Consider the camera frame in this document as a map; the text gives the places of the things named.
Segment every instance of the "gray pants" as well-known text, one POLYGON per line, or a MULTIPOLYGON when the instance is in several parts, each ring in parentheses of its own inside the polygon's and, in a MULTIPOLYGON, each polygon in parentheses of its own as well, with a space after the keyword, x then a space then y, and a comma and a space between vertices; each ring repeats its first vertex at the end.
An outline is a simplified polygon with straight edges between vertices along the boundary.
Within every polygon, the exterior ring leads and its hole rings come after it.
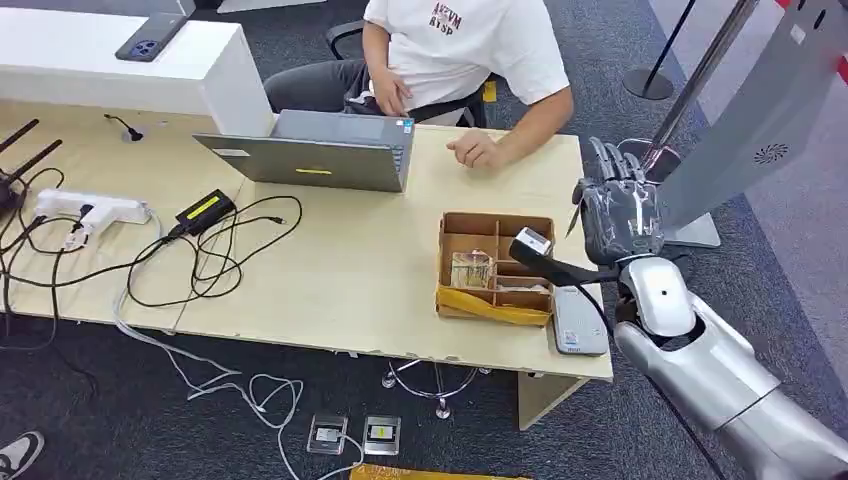
POLYGON ((265 93, 274 113, 312 110, 381 115, 373 98, 373 105, 350 101, 368 90, 369 81, 365 60, 337 60, 280 72, 265 81, 265 93))

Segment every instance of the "white t-shirt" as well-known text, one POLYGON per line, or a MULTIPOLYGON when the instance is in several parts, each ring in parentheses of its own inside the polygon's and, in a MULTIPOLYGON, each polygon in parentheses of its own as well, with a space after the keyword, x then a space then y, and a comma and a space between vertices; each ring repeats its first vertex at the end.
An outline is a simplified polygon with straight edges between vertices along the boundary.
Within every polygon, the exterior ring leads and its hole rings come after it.
POLYGON ((543 0, 370 0, 365 20, 391 34, 410 110, 465 98, 491 72, 527 105, 569 86, 543 0))

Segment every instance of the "speaker grille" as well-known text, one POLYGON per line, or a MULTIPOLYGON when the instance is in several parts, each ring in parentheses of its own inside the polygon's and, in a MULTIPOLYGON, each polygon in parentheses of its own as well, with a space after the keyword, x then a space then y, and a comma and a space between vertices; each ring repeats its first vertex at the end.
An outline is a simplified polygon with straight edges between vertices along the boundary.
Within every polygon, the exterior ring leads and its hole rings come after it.
POLYGON ((754 163, 757 165, 769 165, 781 160, 789 153, 789 146, 783 143, 773 143, 763 147, 754 154, 754 163))

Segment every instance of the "sneaker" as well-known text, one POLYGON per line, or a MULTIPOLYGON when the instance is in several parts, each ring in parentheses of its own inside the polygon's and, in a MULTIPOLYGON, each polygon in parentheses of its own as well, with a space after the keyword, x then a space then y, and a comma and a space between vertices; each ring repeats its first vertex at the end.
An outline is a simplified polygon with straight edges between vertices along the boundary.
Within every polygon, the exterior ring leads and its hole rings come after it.
POLYGON ((38 432, 27 432, 0 450, 0 480, 12 480, 32 465, 41 449, 44 437, 38 432))

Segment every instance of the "office chair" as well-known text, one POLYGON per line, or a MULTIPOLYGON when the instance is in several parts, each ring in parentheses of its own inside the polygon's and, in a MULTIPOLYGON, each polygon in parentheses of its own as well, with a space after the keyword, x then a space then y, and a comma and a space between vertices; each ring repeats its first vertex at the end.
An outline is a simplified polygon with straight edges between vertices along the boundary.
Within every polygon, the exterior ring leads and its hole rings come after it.
POLYGON ((383 376, 383 387, 385 388, 394 388, 395 385, 400 385, 407 392, 415 395, 416 397, 427 398, 430 400, 438 400, 439 405, 436 407, 436 416, 440 419, 444 420, 449 418, 451 415, 450 407, 447 404, 448 398, 458 394, 459 392, 465 390, 465 388, 471 385, 471 382, 477 377, 477 374, 488 375, 492 371, 488 368, 473 368, 468 367, 468 373, 465 375, 465 378, 459 383, 459 386, 450 390, 445 388, 444 376, 442 375, 441 367, 438 363, 432 362, 433 369, 436 372, 436 391, 435 392, 427 392, 425 390, 421 390, 415 388, 410 382, 404 380, 400 373, 404 370, 407 370, 419 363, 424 362, 423 360, 409 360, 405 362, 403 365, 399 367, 395 367, 392 360, 389 360, 389 371, 383 376))
MULTIPOLYGON (((344 60, 344 56, 338 49, 339 41, 353 35, 361 34, 364 28, 365 20, 359 20, 356 22, 338 25, 327 30, 325 38, 327 40, 327 45, 330 47, 330 51, 333 52, 333 56, 335 56, 338 60, 344 60)), ((496 77, 492 75, 489 77, 487 82, 494 81, 494 78, 496 77)), ((476 92, 466 98, 417 108, 409 112, 409 116, 414 118, 416 122, 427 123, 428 120, 461 110, 462 114, 460 115, 459 122, 457 123, 458 126, 487 128, 488 122, 486 121, 486 108, 485 102, 483 101, 484 88, 485 83, 481 85, 476 92)))
MULTIPOLYGON (((330 47, 330 51, 333 52, 333 56, 336 57, 336 59, 338 60, 344 60, 344 56, 338 50, 339 41, 353 35, 361 34, 364 28, 365 21, 359 20, 357 22, 339 25, 328 30, 325 35, 325 38, 327 40, 327 45, 330 47)), ((493 75, 489 78, 488 81, 494 81, 494 78, 495 76, 493 75)), ((484 88, 485 83, 484 85, 481 85, 475 93, 466 98, 454 100, 452 102, 439 103, 435 105, 428 105, 426 107, 417 108, 409 112, 409 116, 414 118, 416 122, 426 123, 427 120, 432 120, 436 117, 450 114, 452 112, 461 111, 459 122, 456 123, 458 126, 486 128, 488 122, 486 121, 486 109, 485 103, 483 101, 484 88)), ((395 364, 391 360, 389 360, 389 369, 383 376, 383 387, 394 388, 395 385, 400 385, 401 387, 403 387, 404 390, 417 397, 438 400, 438 406, 436 407, 436 416, 441 419, 446 419, 451 415, 450 407, 448 407, 447 405, 448 398, 465 390, 466 387, 471 385, 471 382, 474 381, 478 373, 483 375, 488 375, 490 373, 490 370, 485 368, 478 369, 469 367, 468 373, 465 375, 463 380, 459 382, 459 385, 455 388, 449 389, 445 385, 445 378, 442 373, 441 367, 438 363, 433 362, 433 369, 436 374, 436 390, 430 392, 420 388, 416 388, 408 380, 404 380, 404 378, 401 376, 401 372, 421 363, 429 362, 424 362, 423 360, 410 360, 398 367, 395 367, 395 364)))

